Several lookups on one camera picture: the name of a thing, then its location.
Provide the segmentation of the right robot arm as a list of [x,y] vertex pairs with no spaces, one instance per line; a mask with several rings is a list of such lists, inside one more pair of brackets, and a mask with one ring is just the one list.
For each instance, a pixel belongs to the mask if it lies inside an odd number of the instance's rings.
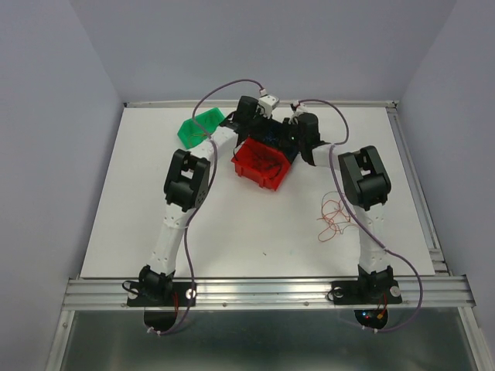
[[391,180],[377,149],[334,155],[333,150],[349,140],[350,128],[344,121],[345,137],[337,143],[321,139],[319,119],[302,113],[286,118],[291,142],[302,159],[312,166],[329,168],[336,191],[347,214],[359,228],[360,257],[355,279],[331,282],[329,300],[335,305],[390,305],[402,303],[398,282],[379,237],[383,232],[384,204],[391,192]]

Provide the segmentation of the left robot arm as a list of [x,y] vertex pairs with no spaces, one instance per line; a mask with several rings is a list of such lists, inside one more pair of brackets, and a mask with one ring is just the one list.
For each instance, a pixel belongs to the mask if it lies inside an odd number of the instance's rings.
[[206,138],[189,151],[172,155],[164,184],[165,215],[159,237],[148,263],[138,275],[138,294],[154,304],[165,304],[172,296],[176,258],[190,218],[202,206],[216,175],[220,151],[233,148],[238,135],[257,119],[270,118],[279,99],[269,94],[259,98],[243,96],[230,120],[208,131],[192,116]]

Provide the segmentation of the black plastic bin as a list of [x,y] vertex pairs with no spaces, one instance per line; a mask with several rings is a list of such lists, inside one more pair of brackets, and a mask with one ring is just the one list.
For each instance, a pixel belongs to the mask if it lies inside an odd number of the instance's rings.
[[280,151],[285,158],[293,163],[299,153],[297,127],[290,123],[290,118],[282,121],[273,118],[264,119],[252,132],[251,137],[256,141]]

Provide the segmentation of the red plastic bin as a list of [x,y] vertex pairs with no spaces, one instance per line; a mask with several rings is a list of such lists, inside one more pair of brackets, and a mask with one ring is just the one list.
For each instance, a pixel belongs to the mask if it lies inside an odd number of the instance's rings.
[[292,166],[280,151],[252,138],[246,139],[233,150],[231,162],[239,177],[274,192],[278,190]]

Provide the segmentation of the green plastic bin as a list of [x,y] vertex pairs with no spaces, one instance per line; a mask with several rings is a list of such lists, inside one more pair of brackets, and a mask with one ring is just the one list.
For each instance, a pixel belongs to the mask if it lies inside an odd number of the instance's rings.
[[[219,108],[210,108],[196,116],[197,123],[212,134],[225,118]],[[179,140],[186,149],[191,149],[207,139],[205,132],[190,118],[185,120],[177,132]]]

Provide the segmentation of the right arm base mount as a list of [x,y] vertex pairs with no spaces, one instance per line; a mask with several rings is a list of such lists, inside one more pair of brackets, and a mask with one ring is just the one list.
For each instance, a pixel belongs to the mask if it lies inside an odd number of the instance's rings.
[[332,281],[327,299],[335,305],[378,305],[402,303],[398,282],[394,279],[393,270],[388,267],[381,272],[368,274],[358,267],[356,279]]

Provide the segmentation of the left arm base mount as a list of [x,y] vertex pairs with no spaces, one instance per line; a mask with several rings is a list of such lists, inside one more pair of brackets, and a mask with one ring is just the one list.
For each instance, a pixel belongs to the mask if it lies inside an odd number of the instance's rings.
[[127,306],[131,308],[181,308],[196,305],[196,289],[192,283],[173,282],[174,273],[158,274],[142,268],[137,281],[124,281],[121,286],[127,292]]

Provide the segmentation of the aluminium mounting rail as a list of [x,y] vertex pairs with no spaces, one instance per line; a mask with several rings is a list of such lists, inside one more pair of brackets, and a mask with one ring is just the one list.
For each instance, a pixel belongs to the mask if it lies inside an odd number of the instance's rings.
[[[199,279],[196,311],[330,310],[332,278]],[[466,277],[422,278],[423,308],[472,308],[476,305]],[[71,280],[62,309],[66,311],[143,311],[127,304],[120,280]]]

